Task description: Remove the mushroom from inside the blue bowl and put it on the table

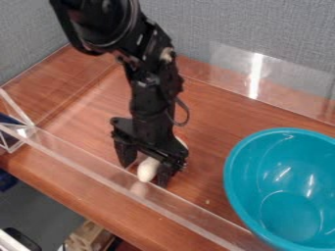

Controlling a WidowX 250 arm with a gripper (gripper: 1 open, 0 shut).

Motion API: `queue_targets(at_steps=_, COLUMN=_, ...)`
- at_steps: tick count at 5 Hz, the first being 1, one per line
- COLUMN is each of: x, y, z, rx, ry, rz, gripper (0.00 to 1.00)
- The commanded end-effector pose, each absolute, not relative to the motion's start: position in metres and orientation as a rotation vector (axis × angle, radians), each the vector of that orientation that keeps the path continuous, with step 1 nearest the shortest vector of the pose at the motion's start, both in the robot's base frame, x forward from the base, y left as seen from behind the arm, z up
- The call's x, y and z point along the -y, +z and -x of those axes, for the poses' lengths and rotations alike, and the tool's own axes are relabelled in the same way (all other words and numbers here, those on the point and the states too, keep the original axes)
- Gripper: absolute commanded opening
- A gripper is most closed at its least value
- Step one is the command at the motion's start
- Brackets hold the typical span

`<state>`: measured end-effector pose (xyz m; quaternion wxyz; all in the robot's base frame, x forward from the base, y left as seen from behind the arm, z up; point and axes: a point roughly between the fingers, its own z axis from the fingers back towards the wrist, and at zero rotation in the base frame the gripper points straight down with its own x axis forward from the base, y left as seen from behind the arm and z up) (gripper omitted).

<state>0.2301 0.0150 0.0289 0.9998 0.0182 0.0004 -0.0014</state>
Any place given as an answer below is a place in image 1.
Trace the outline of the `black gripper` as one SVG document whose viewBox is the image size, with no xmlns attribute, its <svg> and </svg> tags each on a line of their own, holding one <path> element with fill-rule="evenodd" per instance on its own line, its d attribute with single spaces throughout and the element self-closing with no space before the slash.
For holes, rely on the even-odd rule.
<svg viewBox="0 0 335 251">
<path fill-rule="evenodd" d="M 138 153 L 167 141 L 174 135 L 172 124 L 166 115 L 156 118 L 120 118 L 110 120 L 111 137 L 119 163 L 127 168 L 136 160 Z M 183 169 L 180 161 L 160 162 L 158 169 L 158 186 L 168 187 L 171 177 Z"/>
</svg>

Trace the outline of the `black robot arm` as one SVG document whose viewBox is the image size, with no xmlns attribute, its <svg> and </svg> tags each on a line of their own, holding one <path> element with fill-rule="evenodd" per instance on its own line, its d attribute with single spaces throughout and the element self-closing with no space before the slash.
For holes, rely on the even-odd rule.
<svg viewBox="0 0 335 251">
<path fill-rule="evenodd" d="M 142 174 L 160 187 L 183 170 L 186 144 L 174 134 L 183 78 L 168 34 L 143 13 L 139 0 L 50 0 L 55 16 L 75 49 L 91 56 L 110 53 L 123 66 L 131 88 L 128 118 L 114 117 L 111 137 L 119 163 L 128 167 L 140 153 Z"/>
</svg>

